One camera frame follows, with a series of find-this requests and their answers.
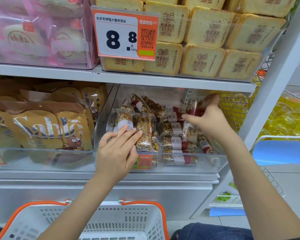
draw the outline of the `orange basket handle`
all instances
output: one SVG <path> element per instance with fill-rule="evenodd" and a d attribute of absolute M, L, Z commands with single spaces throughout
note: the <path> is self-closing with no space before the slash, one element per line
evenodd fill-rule
<path fill-rule="evenodd" d="M 7 232 L 9 227 L 11 226 L 13 220 L 16 218 L 16 216 L 26 207 L 28 206 L 35 206 L 35 205 L 58 205 L 58 206 L 67 206 L 70 202 L 58 202 L 58 201 L 34 201 L 34 202 L 28 202 L 22 206 L 20 206 L 16 211 L 11 215 L 9 220 L 7 221 L 7 224 L 4 226 L 4 228 L 0 232 L 0 239 L 4 236 L 4 234 Z"/>
<path fill-rule="evenodd" d="M 122 201 L 120 201 L 121 205 L 125 206 L 125 205 L 134 205 L 134 204 L 147 204 L 147 205 L 155 205 L 157 206 L 162 214 L 162 221 L 163 221 L 163 231 L 164 231 L 164 237 L 165 240 L 169 240 L 169 233 L 168 233 L 168 228 L 167 228 L 167 219 L 166 219 L 166 212 L 164 210 L 164 207 L 155 201 L 145 201 L 145 200 L 136 200 L 136 201 L 130 201 L 130 202 L 125 202 L 124 199 L 122 199 Z"/>

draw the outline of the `clear plastic bin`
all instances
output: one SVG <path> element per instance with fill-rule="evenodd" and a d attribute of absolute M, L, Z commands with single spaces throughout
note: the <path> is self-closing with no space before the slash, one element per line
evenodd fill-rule
<path fill-rule="evenodd" d="M 92 69 L 95 48 L 89 0 L 64 1 L 22 0 L 26 12 L 4 8 L 0 1 L 0 62 Z"/>
<path fill-rule="evenodd" d="M 129 99 L 131 93 L 139 96 L 146 95 L 163 105 L 181 107 L 181 93 L 176 88 L 149 87 L 149 86 L 129 86 L 120 85 L 114 99 L 112 110 L 107 121 L 106 131 L 112 132 L 115 127 L 117 112 L 125 99 Z M 132 170 L 133 172 L 152 172 L 152 173 L 218 173 L 227 163 L 224 154 L 203 154 L 198 149 L 196 153 L 161 153 L 161 143 L 159 142 L 159 152 L 138 152 L 139 157 L 152 157 L 144 169 Z"/>
<path fill-rule="evenodd" d="M 100 138 L 106 132 L 105 124 L 110 114 L 118 85 L 110 85 L 109 95 L 96 122 L 92 150 L 50 150 L 0 147 L 0 169 L 94 172 L 95 158 Z"/>
<path fill-rule="evenodd" d="M 286 22 L 284 18 L 205 7 L 188 12 L 185 6 L 152 1 L 146 2 L 144 10 L 159 13 L 155 60 L 101 57 L 103 70 L 250 82 Z M 154 45 L 152 40 L 146 38 L 144 50 Z"/>

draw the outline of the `wire basket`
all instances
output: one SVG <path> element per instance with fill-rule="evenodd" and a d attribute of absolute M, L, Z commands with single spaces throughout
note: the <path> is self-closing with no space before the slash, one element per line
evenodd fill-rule
<path fill-rule="evenodd" d="M 0 240 L 35 240 L 70 202 L 38 201 L 19 207 Z M 103 202 L 79 240 L 169 240 L 164 208 L 157 202 Z"/>
<path fill-rule="evenodd" d="M 281 186 L 278 184 L 275 178 L 271 175 L 268 169 L 265 166 L 261 166 L 260 169 L 262 170 L 264 175 L 268 178 L 268 180 L 271 182 L 271 184 L 275 187 L 275 189 L 278 191 L 280 196 L 284 197 L 285 195 L 284 190 L 281 188 Z M 231 195 L 229 193 L 224 192 L 218 195 L 214 199 L 214 201 L 209 204 L 209 207 L 242 208 L 243 204 L 240 196 Z"/>

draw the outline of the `hand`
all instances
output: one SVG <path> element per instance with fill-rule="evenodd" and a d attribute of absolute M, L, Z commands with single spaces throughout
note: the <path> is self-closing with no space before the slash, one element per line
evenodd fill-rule
<path fill-rule="evenodd" d="M 199 127 L 205 135 L 221 142 L 226 133 L 234 131 L 228 124 L 222 110 L 218 107 L 219 94 L 210 94 L 204 100 L 210 100 L 210 103 L 202 117 L 183 114 L 182 118 Z"/>
<path fill-rule="evenodd" d="M 116 133 L 105 133 L 99 142 L 95 176 L 112 187 L 124 179 L 138 158 L 135 144 L 141 137 L 142 130 L 135 133 L 136 128 L 133 128 L 125 132 L 127 128 L 128 125 L 125 124 Z"/>

